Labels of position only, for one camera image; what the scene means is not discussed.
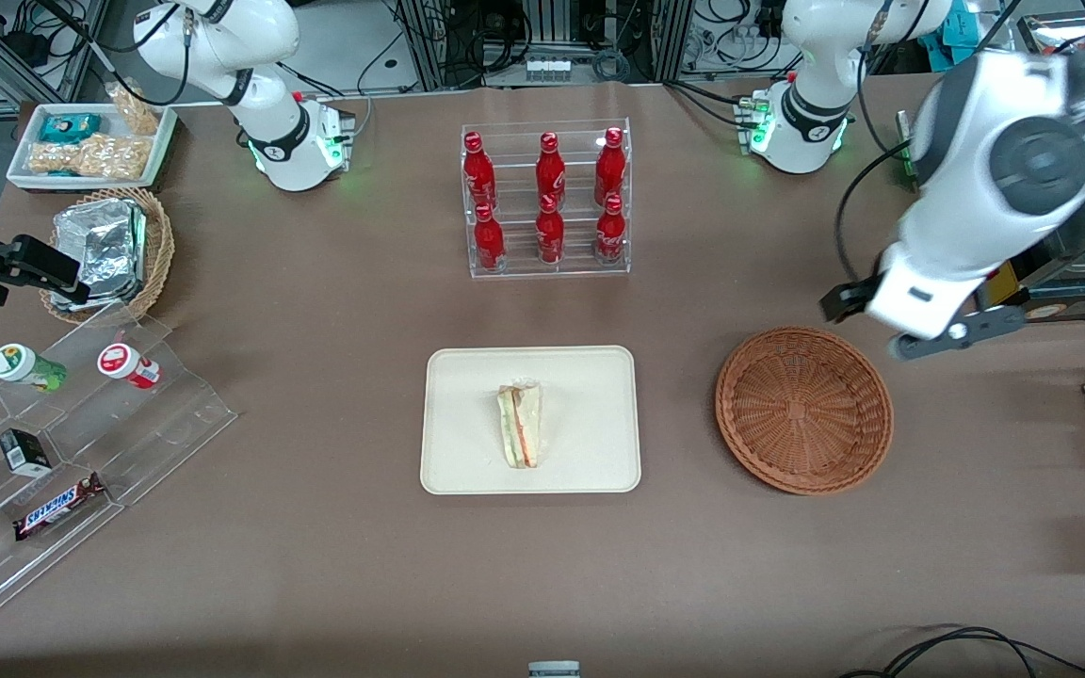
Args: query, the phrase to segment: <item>packaged bread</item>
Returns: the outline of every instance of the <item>packaged bread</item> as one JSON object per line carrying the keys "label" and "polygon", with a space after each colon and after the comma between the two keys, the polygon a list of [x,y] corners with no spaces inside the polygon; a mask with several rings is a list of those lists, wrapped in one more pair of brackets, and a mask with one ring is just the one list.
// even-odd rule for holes
{"label": "packaged bread", "polygon": [[[129,89],[132,89],[135,93],[145,95],[145,91],[137,85],[137,81],[132,78],[126,78],[126,80],[128,80]],[[132,129],[132,133],[140,137],[153,137],[158,132],[158,116],[150,104],[141,102],[131,91],[124,89],[119,82],[107,82],[104,89],[107,90],[111,102],[116,105],[116,111],[119,111],[119,115],[124,117],[128,129]]]}
{"label": "packaged bread", "polygon": [[36,174],[77,171],[82,148],[77,143],[33,143],[27,151],[27,168]]}
{"label": "packaged bread", "polygon": [[81,143],[75,171],[81,176],[103,176],[107,179],[138,180],[153,152],[153,140],[140,137],[107,137],[91,133]]}
{"label": "packaged bread", "polygon": [[505,460],[512,468],[537,468],[542,389],[537,383],[501,386],[496,394],[496,404],[500,407]]}

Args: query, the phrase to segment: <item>coca-cola bottle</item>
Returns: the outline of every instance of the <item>coca-cola bottle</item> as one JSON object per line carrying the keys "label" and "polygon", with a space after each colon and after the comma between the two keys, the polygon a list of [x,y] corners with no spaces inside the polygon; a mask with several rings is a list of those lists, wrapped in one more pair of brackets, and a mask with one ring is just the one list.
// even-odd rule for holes
{"label": "coca-cola bottle", "polygon": [[505,270],[505,234],[492,218],[492,205],[480,203],[474,207],[474,250],[480,268],[500,273]]}
{"label": "coca-cola bottle", "polygon": [[622,258],[622,239],[625,235],[625,218],[622,216],[622,196],[610,193],[605,197],[605,212],[597,220],[597,241],[593,256],[602,266],[615,265]]}
{"label": "coca-cola bottle", "polygon": [[605,204],[605,196],[622,189],[622,177],[625,176],[625,152],[622,151],[622,128],[611,127],[605,130],[605,146],[597,157],[597,186],[593,189],[593,201],[598,205]]}
{"label": "coca-cola bottle", "polygon": [[534,228],[539,236],[539,259],[546,265],[560,263],[563,258],[563,218],[554,196],[539,196],[539,217],[534,219]]}
{"label": "coca-cola bottle", "polygon": [[492,158],[483,150],[480,132],[463,135],[463,146],[467,149],[463,155],[463,176],[471,201],[476,204],[487,203],[492,209],[496,209],[496,177],[492,171]]}
{"label": "coca-cola bottle", "polygon": [[534,175],[538,179],[539,196],[554,196],[556,203],[563,206],[564,164],[560,157],[560,138],[554,132],[542,132],[539,139],[542,152],[539,154],[538,166]]}

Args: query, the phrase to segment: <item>brown table surface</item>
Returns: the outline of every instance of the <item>brown table surface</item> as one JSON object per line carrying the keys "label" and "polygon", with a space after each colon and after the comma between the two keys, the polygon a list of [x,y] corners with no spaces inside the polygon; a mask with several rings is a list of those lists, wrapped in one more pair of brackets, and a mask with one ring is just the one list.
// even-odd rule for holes
{"label": "brown table surface", "polygon": [[[931,80],[875,78],[875,116],[917,107]],[[661,87],[374,107],[354,171],[303,194],[254,171],[227,111],[180,111],[161,196],[177,253],[152,314],[241,418],[0,610],[0,675],[511,677],[573,657],[593,678],[831,677],[948,623],[1085,664],[1085,323],[916,363],[890,359],[892,331],[869,318],[835,328],[895,404],[889,458],[850,492],[770,489],[719,438],[726,355],[770,327],[821,325],[817,299],[843,280],[831,215],[877,154],[861,128],[824,170],[788,176]],[[460,125],[618,116],[636,154],[633,273],[471,282]],[[850,205],[858,260],[912,201],[896,170]],[[43,234],[73,201],[5,189],[0,238]],[[67,330],[29,289],[0,309],[0,344]],[[430,356],[572,344],[636,357],[638,488],[427,495]],[[1021,675],[1011,657],[940,648],[917,675]]]}

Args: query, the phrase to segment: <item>wicker basket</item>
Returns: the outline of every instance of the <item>wicker basket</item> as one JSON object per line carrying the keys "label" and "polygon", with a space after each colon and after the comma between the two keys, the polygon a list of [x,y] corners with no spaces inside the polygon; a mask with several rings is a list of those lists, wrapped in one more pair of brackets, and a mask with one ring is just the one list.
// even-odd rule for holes
{"label": "wicker basket", "polygon": [[[165,279],[169,273],[169,261],[174,259],[174,231],[169,228],[169,218],[162,208],[162,203],[145,189],[95,190],[94,193],[78,201],[77,204],[104,201],[107,197],[131,197],[141,205],[142,210],[145,210],[145,287],[128,304],[128,310],[139,318],[145,315],[151,306],[156,304],[158,295],[162,295]],[[56,245],[56,231],[48,238],[48,244]],[[48,312],[53,314],[53,317],[74,324],[81,324],[99,312],[99,309],[86,309],[72,314],[61,312],[53,306],[51,292],[48,291],[41,291],[39,299]]]}
{"label": "wicker basket", "polygon": [[736,459],[787,492],[853,488],[886,458],[893,409],[878,370],[839,336],[779,327],[740,344],[715,388]]}

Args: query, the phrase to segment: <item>clear shelf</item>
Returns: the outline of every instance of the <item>clear shelf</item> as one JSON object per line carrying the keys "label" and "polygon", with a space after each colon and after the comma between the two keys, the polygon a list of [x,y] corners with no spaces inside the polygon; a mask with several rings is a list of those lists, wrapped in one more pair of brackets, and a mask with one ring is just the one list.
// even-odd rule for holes
{"label": "clear shelf", "polygon": [[[190,372],[164,342],[167,327],[112,305],[41,355],[68,378],[41,394],[0,383],[0,433],[17,428],[41,440],[53,471],[10,472],[0,447],[0,606],[95,529],[182,464],[237,419],[212,386]],[[95,366],[105,346],[125,342],[162,367],[153,389],[113,381]],[[106,490],[42,532],[16,540],[13,523],[91,473]]]}
{"label": "clear shelf", "polygon": [[[605,143],[605,130],[622,128],[627,166],[622,180],[622,216],[627,227],[622,236],[622,257],[614,265],[602,266],[593,256],[597,220],[602,207],[593,201],[597,157]],[[631,137],[629,118],[546,121],[545,124],[463,125],[463,133],[480,132],[483,149],[496,172],[496,220],[505,234],[507,266],[489,271],[480,266],[475,247],[475,205],[463,181],[463,149],[460,137],[460,190],[463,193],[464,225],[468,239],[468,265],[471,278],[542,278],[554,274],[623,274],[630,271],[630,196]],[[539,214],[538,186],[534,166],[539,157],[539,137],[556,132],[560,155],[565,164],[563,258],[547,265],[538,257],[538,236],[534,219]]]}

